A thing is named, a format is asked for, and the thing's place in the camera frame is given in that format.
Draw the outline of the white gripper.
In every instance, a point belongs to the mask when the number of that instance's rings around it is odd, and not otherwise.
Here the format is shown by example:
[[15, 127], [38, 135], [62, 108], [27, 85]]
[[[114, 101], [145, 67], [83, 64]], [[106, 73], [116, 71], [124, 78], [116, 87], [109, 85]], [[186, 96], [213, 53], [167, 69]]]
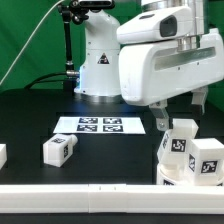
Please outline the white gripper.
[[177, 50], [177, 41], [125, 46], [119, 55], [121, 94], [130, 105], [149, 106], [159, 131], [169, 129], [165, 99], [192, 91], [191, 111], [205, 113], [207, 85], [224, 79], [224, 45], [217, 29], [203, 35], [195, 50]]

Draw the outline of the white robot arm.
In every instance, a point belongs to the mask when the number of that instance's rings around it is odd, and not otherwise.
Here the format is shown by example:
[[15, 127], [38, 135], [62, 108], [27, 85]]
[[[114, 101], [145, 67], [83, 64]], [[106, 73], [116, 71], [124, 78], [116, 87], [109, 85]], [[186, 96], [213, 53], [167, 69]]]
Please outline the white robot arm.
[[207, 86], [224, 79], [224, 46], [207, 30], [204, 0], [141, 0], [143, 11], [124, 24], [104, 12], [86, 21], [86, 58], [74, 92], [98, 102], [120, 96], [147, 106], [164, 131], [167, 100], [191, 91], [204, 108]]

